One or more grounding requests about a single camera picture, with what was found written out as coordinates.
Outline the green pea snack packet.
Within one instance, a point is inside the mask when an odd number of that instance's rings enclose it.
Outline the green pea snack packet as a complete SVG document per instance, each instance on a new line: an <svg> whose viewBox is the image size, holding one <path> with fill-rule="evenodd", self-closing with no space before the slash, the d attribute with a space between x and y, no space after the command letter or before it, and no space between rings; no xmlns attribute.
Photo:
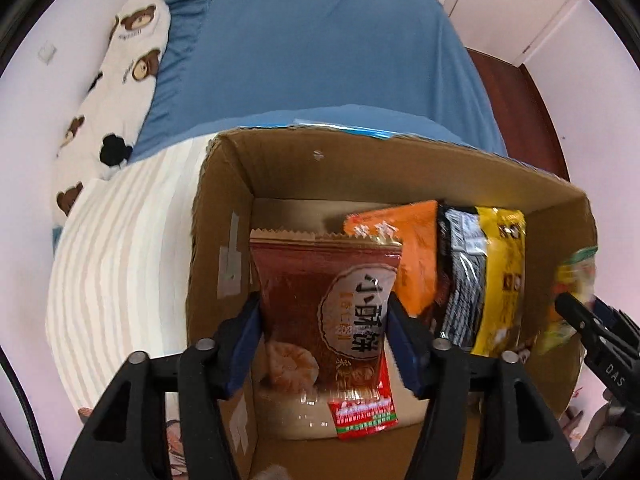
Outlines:
<svg viewBox="0 0 640 480"><path fill-rule="evenodd" d="M559 294L568 292L588 310L593 310L597 252L597 246L579 249L556 268L544 329L535 344L537 354L546 354L566 344L576 334L574 327L555 310L554 300Z"/></svg>

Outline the black yellow snack bag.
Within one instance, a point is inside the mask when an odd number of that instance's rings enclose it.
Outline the black yellow snack bag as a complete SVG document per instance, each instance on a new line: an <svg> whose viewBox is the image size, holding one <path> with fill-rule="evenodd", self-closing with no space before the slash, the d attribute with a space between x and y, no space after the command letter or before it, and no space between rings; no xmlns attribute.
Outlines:
<svg viewBox="0 0 640 480"><path fill-rule="evenodd" d="M441 204L438 228L445 299L436 335L476 356L514 349L524 297L524 214Z"/></svg>

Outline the orange snack packet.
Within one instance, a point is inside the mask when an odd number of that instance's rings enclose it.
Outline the orange snack packet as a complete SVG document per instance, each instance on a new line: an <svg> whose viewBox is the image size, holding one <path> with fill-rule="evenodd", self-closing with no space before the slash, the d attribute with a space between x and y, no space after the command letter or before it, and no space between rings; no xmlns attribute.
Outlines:
<svg viewBox="0 0 640 480"><path fill-rule="evenodd" d="M429 307L437 288L436 200L350 214L343 230L352 236L401 242L394 292L408 315L417 318Z"/></svg>

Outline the brown pastry packet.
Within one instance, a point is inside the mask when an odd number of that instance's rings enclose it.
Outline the brown pastry packet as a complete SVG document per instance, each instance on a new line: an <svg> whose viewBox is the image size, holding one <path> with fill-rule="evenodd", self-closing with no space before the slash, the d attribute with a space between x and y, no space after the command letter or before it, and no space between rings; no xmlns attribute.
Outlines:
<svg viewBox="0 0 640 480"><path fill-rule="evenodd" d="M378 382L396 240L254 230L266 383L286 396L368 396Z"/></svg>

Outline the red crown snack packet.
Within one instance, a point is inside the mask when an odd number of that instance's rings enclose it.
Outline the red crown snack packet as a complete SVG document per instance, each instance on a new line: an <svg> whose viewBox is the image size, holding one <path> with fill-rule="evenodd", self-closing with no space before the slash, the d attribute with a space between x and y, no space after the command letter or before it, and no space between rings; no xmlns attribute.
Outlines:
<svg viewBox="0 0 640 480"><path fill-rule="evenodd" d="M328 405L336 436L343 441L372 436L397 426L399 420L386 357L381 358L378 382L372 394L355 399L332 399Z"/></svg>

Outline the cat print blanket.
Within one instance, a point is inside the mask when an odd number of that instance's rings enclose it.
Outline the cat print blanket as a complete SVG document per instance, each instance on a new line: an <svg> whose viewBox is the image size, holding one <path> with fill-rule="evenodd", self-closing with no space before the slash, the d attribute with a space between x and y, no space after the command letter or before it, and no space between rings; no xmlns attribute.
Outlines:
<svg viewBox="0 0 640 480"><path fill-rule="evenodd" d="M192 204L209 141L185 140L91 181L63 228L46 334L82 422L130 353L186 348Z"/></svg>

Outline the cardboard milk box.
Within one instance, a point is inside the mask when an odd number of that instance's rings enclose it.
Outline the cardboard milk box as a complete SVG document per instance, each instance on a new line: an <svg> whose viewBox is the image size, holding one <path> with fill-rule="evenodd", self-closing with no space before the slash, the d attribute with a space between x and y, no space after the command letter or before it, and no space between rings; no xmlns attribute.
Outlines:
<svg viewBox="0 0 640 480"><path fill-rule="evenodd" d="M344 218L446 203L480 222L483 314L466 346L399 290L405 240ZM192 209L190 346L178 359L193 479L576 479L556 419L579 349L529 365L558 265L594 244L586 193L454 144L320 127L210 140Z"/></svg>

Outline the bear print pillow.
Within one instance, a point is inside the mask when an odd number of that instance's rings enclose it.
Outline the bear print pillow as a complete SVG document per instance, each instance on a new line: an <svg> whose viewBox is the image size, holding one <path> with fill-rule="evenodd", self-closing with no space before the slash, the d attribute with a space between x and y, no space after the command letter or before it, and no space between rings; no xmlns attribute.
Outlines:
<svg viewBox="0 0 640 480"><path fill-rule="evenodd" d="M104 59L56 153L56 228L89 181L111 179L128 164L152 103L169 26L165 0L127 0L115 15Z"/></svg>

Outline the blue bed sheet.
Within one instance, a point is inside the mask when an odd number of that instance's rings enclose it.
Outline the blue bed sheet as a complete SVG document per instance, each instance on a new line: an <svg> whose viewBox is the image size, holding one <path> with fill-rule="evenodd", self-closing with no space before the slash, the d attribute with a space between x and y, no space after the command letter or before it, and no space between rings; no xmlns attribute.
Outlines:
<svg viewBox="0 0 640 480"><path fill-rule="evenodd" d="M197 136L303 124L506 152L480 75L436 0L165 2L168 43L128 164Z"/></svg>

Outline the wall socket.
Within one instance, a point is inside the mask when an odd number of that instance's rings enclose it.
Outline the wall socket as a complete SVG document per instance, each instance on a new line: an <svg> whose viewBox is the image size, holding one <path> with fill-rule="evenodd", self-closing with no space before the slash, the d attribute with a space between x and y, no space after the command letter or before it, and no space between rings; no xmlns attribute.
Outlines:
<svg viewBox="0 0 640 480"><path fill-rule="evenodd" d="M50 42L46 42L38 51L38 58L41 62L46 65L49 65L53 60L56 53L56 47L54 44L50 44Z"/></svg>

